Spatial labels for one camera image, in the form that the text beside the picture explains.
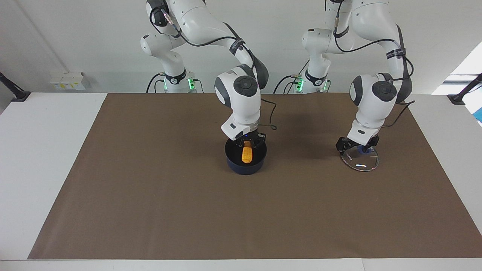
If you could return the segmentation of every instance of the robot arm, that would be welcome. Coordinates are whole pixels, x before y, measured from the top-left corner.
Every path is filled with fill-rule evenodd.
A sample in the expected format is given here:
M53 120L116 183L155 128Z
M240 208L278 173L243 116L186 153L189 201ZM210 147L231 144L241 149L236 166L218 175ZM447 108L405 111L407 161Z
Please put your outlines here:
M366 146L378 134L395 103L402 102L412 91L402 32L388 12L387 0L328 0L326 17L329 29L310 29L303 36L311 63L299 92L320 91L330 65L325 54L353 52L354 34L381 45L387 53L390 73L360 75L350 88L359 111L348 139L351 145Z
M157 29L157 33L148 33L141 39L142 50L153 57L158 58L164 67L166 80L164 86L168 93L190 93L194 91L192 75L184 67L181 55L173 52L184 43L182 38L175 35L175 30L161 20L163 14L160 10L153 10L153 7L161 5L159 0L148 0L146 3L147 13Z
M268 82L268 70L244 40L229 25L214 18L202 0L149 0L147 10L159 32L196 47L226 47L241 62L215 81L217 97L233 110L221 128L231 140L254 133L259 126L260 89Z
M402 31L388 10L388 1L353 0L352 28L358 36L378 42L386 52L390 73L360 75L352 83L350 96L359 110L348 139L366 146L378 134L396 102L412 92L403 46Z

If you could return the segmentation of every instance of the brown tabletop covering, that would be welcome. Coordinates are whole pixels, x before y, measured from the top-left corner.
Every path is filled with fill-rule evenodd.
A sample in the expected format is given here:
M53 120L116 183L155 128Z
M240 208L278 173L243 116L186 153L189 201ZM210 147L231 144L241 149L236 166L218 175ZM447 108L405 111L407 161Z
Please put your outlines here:
M109 94L29 258L482 257L409 111L380 132L380 167L359 173L335 149L357 110L347 94L265 98L279 129L261 131L261 171L240 176L214 95Z

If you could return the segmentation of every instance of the cable connector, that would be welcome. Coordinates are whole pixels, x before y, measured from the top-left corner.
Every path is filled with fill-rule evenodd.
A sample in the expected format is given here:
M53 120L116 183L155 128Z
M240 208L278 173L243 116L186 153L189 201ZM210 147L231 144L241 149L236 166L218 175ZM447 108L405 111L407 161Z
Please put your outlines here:
M341 4L340 7L338 8L338 12L336 13L336 18L335 18L335 33L338 31L338 25L340 24L340 9L341 9Z
M166 12L164 9L161 9L161 12L162 12L162 14L164 14L164 18L166 18L167 22L168 22L170 25L174 25L173 20L171 19L171 17L169 16L169 14L167 14L167 12Z
M199 84L201 84L201 91L202 91L202 93L204 93L204 87L202 86L201 80L199 80L199 79L193 79L192 81L193 81L193 82L199 82Z

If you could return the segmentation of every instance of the orange food item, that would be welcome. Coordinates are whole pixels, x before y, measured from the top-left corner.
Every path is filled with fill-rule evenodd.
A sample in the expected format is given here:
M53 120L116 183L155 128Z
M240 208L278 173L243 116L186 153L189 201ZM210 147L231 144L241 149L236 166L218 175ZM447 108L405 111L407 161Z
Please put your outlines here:
M253 148L251 147L251 141L244 142L241 160L245 164L249 164L253 161Z

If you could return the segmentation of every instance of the black pot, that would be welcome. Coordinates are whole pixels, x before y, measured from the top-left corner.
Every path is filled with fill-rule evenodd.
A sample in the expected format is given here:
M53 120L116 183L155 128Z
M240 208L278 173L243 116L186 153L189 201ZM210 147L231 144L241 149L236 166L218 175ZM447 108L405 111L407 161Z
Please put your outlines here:
M228 158L228 166L237 174L251 175L258 172L264 164L266 153L268 151L266 143L261 143L258 147L253 148L253 161L249 164L241 160L243 148L236 145L232 140L226 142L224 151Z

